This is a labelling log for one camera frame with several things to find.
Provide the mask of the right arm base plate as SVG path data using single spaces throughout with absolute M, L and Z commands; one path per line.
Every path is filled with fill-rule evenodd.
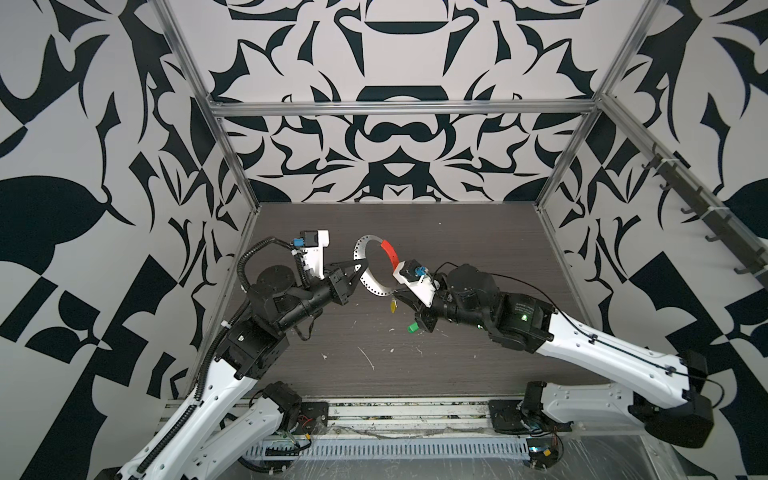
M 540 405 L 533 406 L 525 400 L 494 399 L 488 402 L 488 408 L 491 426 L 496 433 L 538 435 L 572 431 L 571 422 L 555 421 Z

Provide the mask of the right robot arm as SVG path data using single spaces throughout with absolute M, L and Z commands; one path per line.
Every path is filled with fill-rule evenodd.
M 579 322 L 551 303 L 503 292 L 491 273 L 463 264 L 447 274 L 415 260 L 392 275 L 394 297 L 415 313 L 418 326 L 437 322 L 476 327 L 500 346 L 562 360 L 603 378 L 593 386 L 533 381 L 519 404 L 519 420 L 532 431 L 584 421 L 640 425 L 668 444 L 697 449 L 714 428 L 714 408 L 703 395 L 705 358 L 696 352 L 665 354 Z

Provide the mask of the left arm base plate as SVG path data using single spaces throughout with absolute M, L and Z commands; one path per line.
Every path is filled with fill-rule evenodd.
M 328 426 L 329 410 L 330 404 L 326 401 L 303 402 L 289 432 L 301 436 L 324 432 Z

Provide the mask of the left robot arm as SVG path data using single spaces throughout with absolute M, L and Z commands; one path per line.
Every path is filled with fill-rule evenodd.
M 346 304 L 367 267 L 365 259 L 334 263 L 323 278 L 303 281 L 288 266 L 263 270 L 233 326 L 206 352 L 193 392 L 138 454 L 98 478 L 216 479 L 261 440 L 293 430 L 302 399 L 284 382 L 262 387 L 231 423 L 225 417 L 288 348 L 288 331 L 330 303 Z

